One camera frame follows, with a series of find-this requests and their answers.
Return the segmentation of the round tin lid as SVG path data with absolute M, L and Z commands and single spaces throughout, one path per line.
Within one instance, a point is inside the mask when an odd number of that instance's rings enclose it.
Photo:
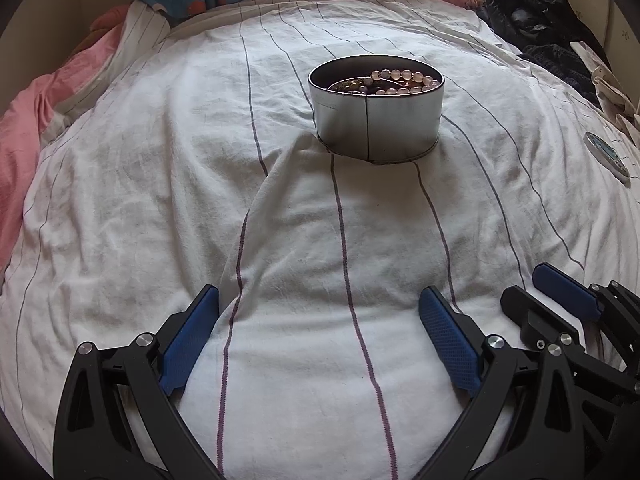
M 584 139 L 591 155 L 616 177 L 616 179 L 620 180 L 623 184 L 627 184 L 630 181 L 630 173 L 627 167 L 623 164 L 620 156 L 617 155 L 617 152 L 611 145 L 608 145 L 600 136 L 590 131 L 585 132 Z

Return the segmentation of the white wardrobe with tree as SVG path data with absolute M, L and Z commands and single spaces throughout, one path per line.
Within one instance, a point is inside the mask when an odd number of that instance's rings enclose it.
M 639 57 L 639 41 L 613 0 L 568 0 L 594 33 L 611 62 Z

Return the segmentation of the round silver metal tin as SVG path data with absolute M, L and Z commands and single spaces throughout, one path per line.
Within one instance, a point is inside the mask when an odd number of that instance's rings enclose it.
M 308 76 L 318 139 L 337 155 L 396 164 L 437 144 L 445 77 L 395 55 L 352 55 Z

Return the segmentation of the white striped duvet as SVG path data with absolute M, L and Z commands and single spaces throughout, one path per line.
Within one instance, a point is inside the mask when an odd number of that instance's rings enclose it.
M 439 140 L 376 166 L 318 141 L 307 78 L 343 56 L 446 78 Z M 639 286 L 639 151 L 475 14 L 438 0 L 252 0 L 160 40 L 43 150 L 1 293 L 1 405 L 52 465 L 83 341 L 129 344 L 206 284 L 221 316 L 178 401 L 230 479 L 409 479 L 462 403 L 426 286 L 511 344 L 503 289 L 548 261 Z

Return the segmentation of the black jacket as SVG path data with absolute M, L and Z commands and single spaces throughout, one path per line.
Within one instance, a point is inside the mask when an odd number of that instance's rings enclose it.
M 597 104 L 591 73 L 570 44 L 582 41 L 602 61 L 608 58 L 567 0 L 484 0 L 476 14 L 495 34 L 517 47 L 520 58 L 548 70 Z

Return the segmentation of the pink blanket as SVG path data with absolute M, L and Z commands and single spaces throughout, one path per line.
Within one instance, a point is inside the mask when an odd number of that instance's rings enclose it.
M 23 204 L 32 184 L 45 134 L 64 130 L 61 104 L 96 80 L 115 54 L 129 6 L 108 10 L 90 26 L 85 40 L 52 74 L 37 77 L 1 116 L 1 266 L 5 268 L 20 232 Z

